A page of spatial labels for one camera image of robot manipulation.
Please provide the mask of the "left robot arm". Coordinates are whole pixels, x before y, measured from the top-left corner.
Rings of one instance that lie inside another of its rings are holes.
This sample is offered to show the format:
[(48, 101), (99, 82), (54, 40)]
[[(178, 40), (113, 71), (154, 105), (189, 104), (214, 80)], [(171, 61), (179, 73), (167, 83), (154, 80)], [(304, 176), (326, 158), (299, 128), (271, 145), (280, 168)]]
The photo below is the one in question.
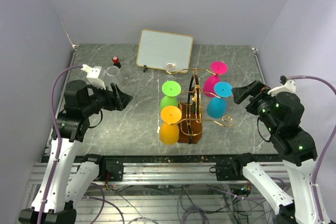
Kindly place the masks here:
[(94, 180), (107, 175), (105, 158), (87, 154), (73, 178), (71, 169), (90, 128), (89, 118), (102, 110), (122, 111), (133, 97), (115, 83), (98, 89), (85, 81), (66, 84), (65, 105), (56, 118), (47, 168), (32, 205), (20, 211), (20, 223), (75, 223), (76, 205)]

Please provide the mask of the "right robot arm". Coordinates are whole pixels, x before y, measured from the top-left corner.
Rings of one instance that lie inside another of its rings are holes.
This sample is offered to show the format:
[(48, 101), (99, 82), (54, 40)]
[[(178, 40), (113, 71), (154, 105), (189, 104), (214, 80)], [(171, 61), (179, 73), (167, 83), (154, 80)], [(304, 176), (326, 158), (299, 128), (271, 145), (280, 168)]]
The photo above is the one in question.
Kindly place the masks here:
[(322, 155), (312, 136), (300, 127), (304, 106), (296, 94), (294, 79), (283, 76), (281, 86), (271, 89), (260, 81), (232, 88), (234, 102), (249, 100), (246, 111), (256, 115), (270, 133), (269, 141), (288, 173), (288, 195), (264, 171), (251, 153), (235, 157), (231, 167), (236, 179), (246, 178), (262, 194), (278, 223), (332, 223), (317, 183)]

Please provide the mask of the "clear wine glass front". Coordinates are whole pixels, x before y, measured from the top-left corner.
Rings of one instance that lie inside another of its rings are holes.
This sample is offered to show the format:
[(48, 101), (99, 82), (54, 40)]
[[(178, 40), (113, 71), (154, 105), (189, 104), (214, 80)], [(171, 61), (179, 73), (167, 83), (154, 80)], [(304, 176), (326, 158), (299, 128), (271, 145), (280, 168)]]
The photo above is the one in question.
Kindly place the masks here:
[(118, 83), (119, 80), (119, 68), (117, 66), (110, 66), (106, 70), (106, 82), (108, 85), (111, 83)]

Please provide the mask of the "orange wine glass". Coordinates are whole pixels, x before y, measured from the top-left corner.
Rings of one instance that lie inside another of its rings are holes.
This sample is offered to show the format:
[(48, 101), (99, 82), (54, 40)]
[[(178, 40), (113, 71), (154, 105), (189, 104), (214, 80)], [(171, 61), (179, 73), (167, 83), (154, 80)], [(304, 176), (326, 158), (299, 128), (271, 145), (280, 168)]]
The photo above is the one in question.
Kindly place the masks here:
[(182, 112), (178, 107), (169, 105), (162, 109), (161, 119), (163, 124), (159, 131), (159, 138), (163, 144), (173, 145), (179, 139), (179, 122), (182, 119)]

